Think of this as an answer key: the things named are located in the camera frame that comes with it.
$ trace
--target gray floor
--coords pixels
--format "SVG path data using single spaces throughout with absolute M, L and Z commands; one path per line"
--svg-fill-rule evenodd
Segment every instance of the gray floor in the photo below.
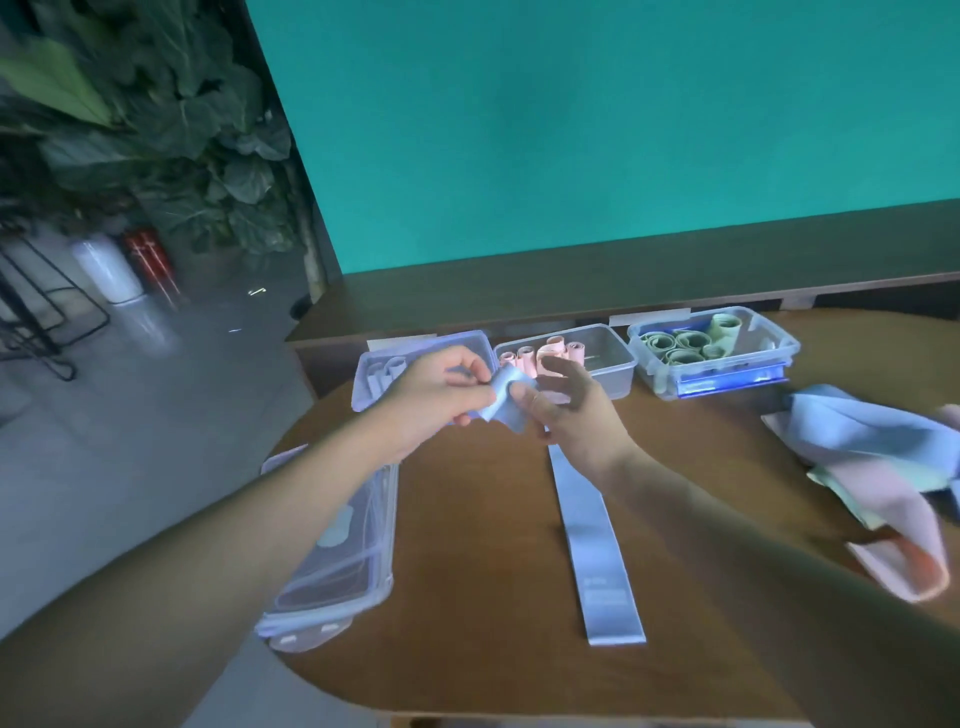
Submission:
M 249 291 L 264 287 L 254 296 Z M 309 406 L 283 347 L 295 256 L 180 311 L 113 309 L 70 383 L 0 363 L 0 635 L 85 575 L 250 479 Z M 190 728 L 374 726 L 249 639 Z

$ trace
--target table top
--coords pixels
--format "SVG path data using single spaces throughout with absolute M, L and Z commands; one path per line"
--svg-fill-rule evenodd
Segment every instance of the table top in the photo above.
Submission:
M 956 323 L 823 309 L 772 318 L 803 345 L 793 386 L 828 382 L 921 414 L 960 402 Z M 349 395 L 344 385 L 316 403 L 276 451 L 351 416 Z M 664 402 L 635 381 L 615 405 L 664 465 L 779 538 L 862 574 L 843 544 L 869 532 L 759 419 L 779 396 L 765 387 Z M 393 593 L 331 642 L 282 655 L 286 664 L 325 692 L 395 713 L 803 718 L 658 538 L 615 502 L 649 642 L 588 645 L 549 459 L 531 429 L 447 427 L 408 457 Z M 960 528 L 941 526 L 957 563 Z M 960 586 L 920 608 L 960 626 Z
M 960 200 L 942 200 L 354 273 L 330 285 L 287 341 L 297 349 L 366 345 L 499 323 L 956 280 L 958 235 Z

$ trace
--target hand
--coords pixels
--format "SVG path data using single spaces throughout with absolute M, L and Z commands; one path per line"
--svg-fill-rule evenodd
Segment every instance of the hand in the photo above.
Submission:
M 522 382 L 514 382 L 510 396 L 549 431 L 541 434 L 549 445 L 559 445 L 570 465 L 596 486 L 621 465 L 646 453 L 631 439 L 603 387 L 580 364 L 545 356 L 544 368 L 559 376 L 537 379 L 542 391 L 561 392 L 569 404 L 554 404 Z
M 371 435 L 385 448 L 384 462 L 399 462 L 450 422 L 469 425 L 469 411 L 496 399 L 490 377 L 484 360 L 467 347 L 414 361 L 368 410 Z

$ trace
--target teal wall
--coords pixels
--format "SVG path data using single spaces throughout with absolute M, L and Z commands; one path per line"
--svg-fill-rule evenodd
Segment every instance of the teal wall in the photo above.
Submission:
M 960 197 L 956 0 L 248 4 L 345 273 Z

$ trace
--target plastic bin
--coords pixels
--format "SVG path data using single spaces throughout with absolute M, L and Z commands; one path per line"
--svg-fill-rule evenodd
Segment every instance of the plastic bin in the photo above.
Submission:
M 302 448 L 271 458 L 262 472 Z M 255 627 L 273 649 L 303 652 L 340 634 L 394 586 L 399 466 L 381 468 L 341 509 Z
M 396 356 L 402 356 L 409 366 L 418 356 L 423 356 L 430 352 L 438 352 L 440 349 L 446 349 L 447 347 L 458 344 L 479 354 L 483 360 L 487 362 L 490 371 L 496 371 L 496 358 L 493 356 L 490 339 L 487 338 L 487 334 L 479 330 L 451 333 L 447 336 L 438 336 L 435 339 L 419 339 L 392 349 L 384 349 L 378 352 L 365 352 L 360 354 L 357 372 L 353 378 L 353 394 L 350 398 L 350 406 L 353 408 L 353 411 L 363 412 L 379 399 L 379 396 L 371 391 L 367 381 L 367 373 L 371 366 L 376 364 L 385 365 L 390 359 Z
M 706 331 L 716 313 L 729 313 L 743 322 L 730 356 L 667 366 L 639 339 L 650 331 L 670 333 L 679 328 Z M 636 355 L 636 375 L 662 400 L 682 400 L 786 381 L 786 368 L 800 350 L 797 339 L 744 306 L 713 308 L 691 313 L 683 319 L 634 324 L 627 329 L 627 334 L 628 346 Z
M 551 336 L 562 336 L 567 342 L 579 341 L 587 348 L 584 366 L 590 375 L 603 385 L 611 400 L 619 400 L 630 394 L 636 357 L 616 331 L 606 324 L 567 328 L 542 336 L 508 341 L 498 345 L 493 350 L 493 356 L 499 362 L 503 352 L 516 352 L 519 347 L 533 347 L 536 350 Z

